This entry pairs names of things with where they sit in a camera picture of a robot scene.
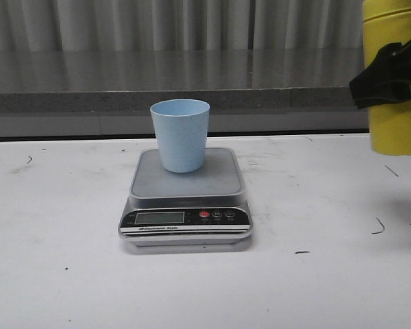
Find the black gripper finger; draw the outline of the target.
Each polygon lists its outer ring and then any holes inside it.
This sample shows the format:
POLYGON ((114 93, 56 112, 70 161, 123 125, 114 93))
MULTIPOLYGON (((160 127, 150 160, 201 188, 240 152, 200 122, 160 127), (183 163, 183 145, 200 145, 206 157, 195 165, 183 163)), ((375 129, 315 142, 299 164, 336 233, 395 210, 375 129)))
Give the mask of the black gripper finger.
POLYGON ((383 46, 349 89, 359 109, 411 100, 411 39, 383 46))

